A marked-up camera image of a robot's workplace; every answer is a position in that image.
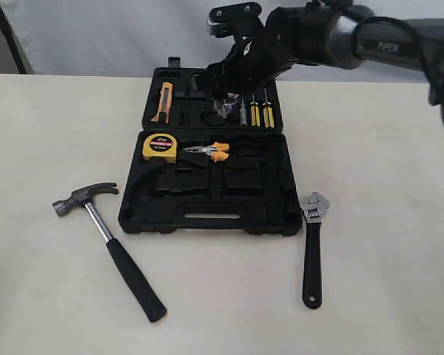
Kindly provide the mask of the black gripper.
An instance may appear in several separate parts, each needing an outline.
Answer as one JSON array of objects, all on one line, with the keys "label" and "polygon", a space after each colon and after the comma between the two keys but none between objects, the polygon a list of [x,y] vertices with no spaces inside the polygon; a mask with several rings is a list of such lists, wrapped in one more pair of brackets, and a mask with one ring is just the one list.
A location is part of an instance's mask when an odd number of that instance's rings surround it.
[{"label": "black gripper", "polygon": [[[236,44],[223,62],[206,68],[208,91],[216,100],[230,92],[249,92],[292,68],[292,33],[285,21],[269,21],[254,35]],[[205,76],[190,79],[190,96],[206,97]]]}]

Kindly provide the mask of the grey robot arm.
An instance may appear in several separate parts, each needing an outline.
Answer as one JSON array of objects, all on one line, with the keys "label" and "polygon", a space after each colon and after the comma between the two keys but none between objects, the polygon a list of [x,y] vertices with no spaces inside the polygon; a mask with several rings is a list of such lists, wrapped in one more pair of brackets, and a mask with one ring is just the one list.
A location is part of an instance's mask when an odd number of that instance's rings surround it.
[{"label": "grey robot arm", "polygon": [[210,11],[209,33],[234,43],[222,61],[195,76],[196,90],[222,100],[259,89],[296,64],[354,70],[373,61],[421,72],[444,126],[444,18],[377,16],[352,1],[277,7],[265,21],[260,13],[254,2]]}]

